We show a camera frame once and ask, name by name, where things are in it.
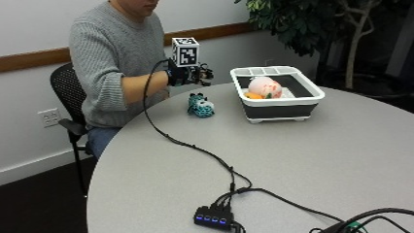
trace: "chair backrest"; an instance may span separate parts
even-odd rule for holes
[[[85,117],[81,112],[81,103],[87,94],[79,83],[72,63],[58,68],[51,75],[51,85],[60,98],[72,120],[85,125]]]

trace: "plush toy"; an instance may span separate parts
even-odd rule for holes
[[[253,77],[249,84],[249,93],[260,95],[264,99],[280,98],[282,86],[269,77]]]
[[[208,98],[201,93],[191,94],[188,113],[196,114],[196,116],[201,118],[213,116],[215,105],[208,101]]]

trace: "jeans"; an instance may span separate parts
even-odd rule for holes
[[[100,159],[109,141],[121,128],[100,128],[88,125],[88,146],[93,155]]]

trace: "wall outlet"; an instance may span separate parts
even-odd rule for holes
[[[58,109],[51,109],[38,113],[42,118],[43,126],[50,127],[52,125],[59,124],[62,120],[62,114]]]

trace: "wooden wall trim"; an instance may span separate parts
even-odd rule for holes
[[[172,38],[195,37],[197,41],[252,32],[253,28],[247,22],[199,28],[165,34],[164,44],[171,46]],[[0,73],[38,66],[69,62],[69,49],[42,50],[0,56]]]

